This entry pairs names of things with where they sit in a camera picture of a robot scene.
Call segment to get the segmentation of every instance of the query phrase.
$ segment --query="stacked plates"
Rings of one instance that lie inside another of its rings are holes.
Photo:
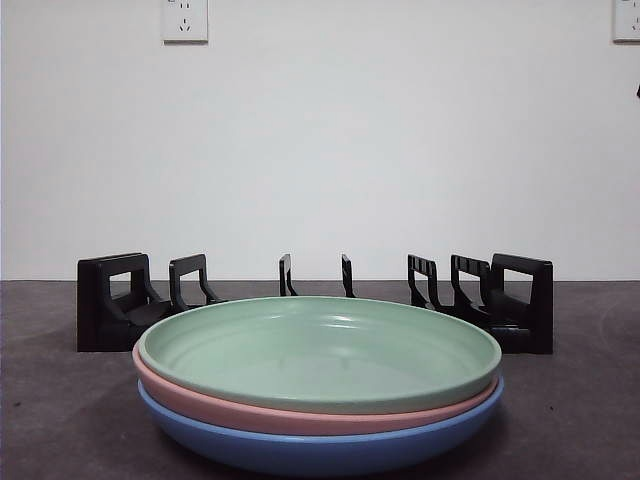
[[[277,297],[191,310],[133,351],[155,421],[186,447],[289,476],[419,463],[473,435],[502,393],[492,337],[374,300]]]

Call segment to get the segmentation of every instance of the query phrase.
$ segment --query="dark countertop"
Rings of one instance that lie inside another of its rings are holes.
[[[154,285],[168,296],[166,282]],[[277,295],[276,282],[213,285],[223,298]],[[339,282],[297,285],[343,295]],[[409,301],[406,282],[355,287]],[[557,282],[554,294],[556,352],[503,357],[501,406],[474,438],[369,478],[640,478],[640,282]],[[129,353],[75,352],[75,282],[3,282],[1,333],[3,479],[273,478],[200,458],[164,435],[137,396]]]

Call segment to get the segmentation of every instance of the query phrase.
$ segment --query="green plate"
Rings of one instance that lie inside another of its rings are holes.
[[[139,341],[160,376],[230,401],[313,413],[402,413],[479,393],[500,347],[462,320],[397,303],[275,297],[198,308]]]

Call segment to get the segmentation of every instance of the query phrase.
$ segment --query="black dish rack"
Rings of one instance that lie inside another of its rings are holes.
[[[353,269],[341,255],[345,296],[356,298]],[[80,352],[128,351],[142,333],[159,320],[203,305],[188,305],[182,297],[180,278],[198,272],[205,305],[221,303],[207,281],[203,254],[171,260],[170,300],[151,286],[149,257],[140,252],[84,259],[78,262],[77,349]],[[511,270],[532,277],[528,302],[505,292],[504,272]],[[278,262],[280,296],[297,296],[291,275],[291,255]],[[460,285],[460,272],[479,279],[480,303],[472,301]],[[131,274],[130,289],[112,295],[110,278]],[[426,297],[416,283],[416,273],[426,277]],[[491,264],[484,260],[451,255],[451,305],[438,295],[436,263],[416,255],[407,257],[407,281],[411,305],[435,310],[472,323],[491,334],[505,353],[553,353],[553,264],[546,260],[496,253]]]

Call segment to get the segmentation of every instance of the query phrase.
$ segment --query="electrical outlet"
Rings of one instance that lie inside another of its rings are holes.
[[[640,42],[640,0],[613,1],[613,41]]]
[[[162,0],[164,43],[206,43],[209,40],[208,0]]]

